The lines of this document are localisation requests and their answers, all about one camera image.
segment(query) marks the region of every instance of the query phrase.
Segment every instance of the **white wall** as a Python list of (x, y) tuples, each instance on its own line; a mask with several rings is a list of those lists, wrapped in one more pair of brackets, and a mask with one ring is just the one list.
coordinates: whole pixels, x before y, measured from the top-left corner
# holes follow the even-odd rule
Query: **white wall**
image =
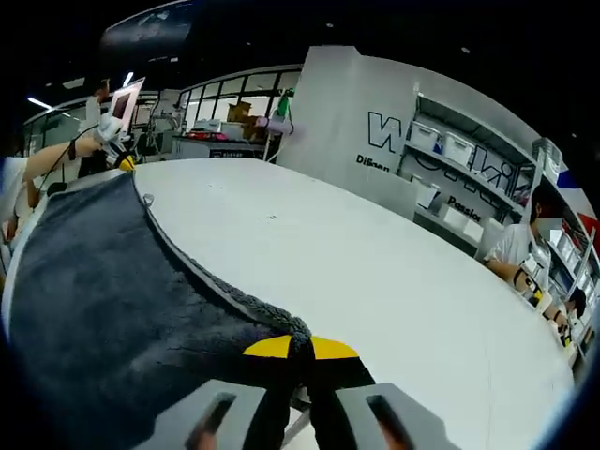
[[(471, 87), (430, 70), (362, 56), (354, 47), (312, 47), (292, 105), (296, 132), (283, 140), (277, 163), (359, 193), (366, 167), (356, 155), (394, 172), (414, 115), (416, 92), (464, 111), (524, 149), (539, 135), (516, 115)], [(401, 122), (401, 149), (369, 144), (368, 113)]]

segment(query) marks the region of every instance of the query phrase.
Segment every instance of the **gray cloth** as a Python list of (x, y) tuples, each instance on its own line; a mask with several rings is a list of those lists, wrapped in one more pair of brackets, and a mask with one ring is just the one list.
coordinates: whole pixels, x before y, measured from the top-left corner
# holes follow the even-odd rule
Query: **gray cloth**
[(209, 379), (269, 383), (240, 373), (252, 343), (308, 338), (302, 321), (184, 258), (130, 174), (50, 198), (20, 261), (10, 339), (65, 446), (130, 448)]

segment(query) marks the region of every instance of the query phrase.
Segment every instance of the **white table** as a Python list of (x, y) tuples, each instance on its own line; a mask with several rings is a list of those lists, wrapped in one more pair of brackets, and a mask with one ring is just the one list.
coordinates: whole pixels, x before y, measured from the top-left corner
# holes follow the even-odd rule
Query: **white table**
[[(539, 314), (375, 203), (252, 159), (145, 164), (136, 185), (186, 254), (355, 348), (378, 383), (439, 415), (464, 449), (530, 448), (573, 387)], [(287, 448), (317, 447), (307, 429)]]

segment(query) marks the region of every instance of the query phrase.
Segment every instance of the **black cable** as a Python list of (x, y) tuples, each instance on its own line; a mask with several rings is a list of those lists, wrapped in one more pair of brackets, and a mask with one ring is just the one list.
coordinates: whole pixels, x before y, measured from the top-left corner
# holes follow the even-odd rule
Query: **black cable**
[(72, 141), (71, 141), (71, 142), (70, 142), (70, 143), (67, 145), (67, 148), (65, 149), (65, 151), (64, 151), (64, 152), (63, 152), (63, 153), (60, 155), (60, 157), (58, 157), (58, 159), (56, 160), (56, 162), (54, 162), (54, 164), (52, 165), (52, 168), (51, 168), (51, 169), (48, 171), (48, 173), (46, 173), (46, 176), (45, 176), (45, 177), (44, 177), (44, 179), (42, 180), (42, 182), (41, 182), (41, 185), (39, 185), (39, 189), (37, 190), (37, 192), (41, 193), (41, 189), (43, 188), (43, 186), (44, 186), (44, 183), (46, 183), (46, 180), (48, 179), (48, 177), (50, 176), (50, 174), (51, 174), (51, 173), (53, 172), (53, 170), (56, 168), (56, 166), (58, 165), (58, 163), (60, 162), (60, 160), (61, 160), (61, 159), (62, 159), (62, 158), (65, 156), (65, 154), (68, 152), (68, 149), (69, 149), (69, 148), (71, 148), (71, 145), (75, 145), (75, 142), (76, 142), (76, 141), (77, 141), (79, 138), (81, 138), (81, 136), (82, 136), (84, 133), (87, 133), (87, 132), (88, 132), (90, 129), (94, 129), (94, 128), (97, 128), (97, 127), (98, 127), (98, 124), (95, 124), (94, 126), (92, 126), (92, 127), (88, 128), (88, 129), (85, 129), (84, 131), (82, 131), (81, 133), (79, 133), (79, 134), (77, 135), (77, 137), (76, 137), (75, 139), (73, 139), (73, 140), (72, 140)]

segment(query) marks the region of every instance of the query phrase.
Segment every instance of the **desk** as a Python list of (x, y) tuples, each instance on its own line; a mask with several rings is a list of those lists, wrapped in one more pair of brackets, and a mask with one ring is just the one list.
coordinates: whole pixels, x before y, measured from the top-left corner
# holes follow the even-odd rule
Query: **desk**
[(136, 185), (187, 255), (354, 347), (378, 382), (438, 414), (464, 449), (530, 448), (573, 387), (540, 315), (375, 203), (252, 159), (147, 164)]

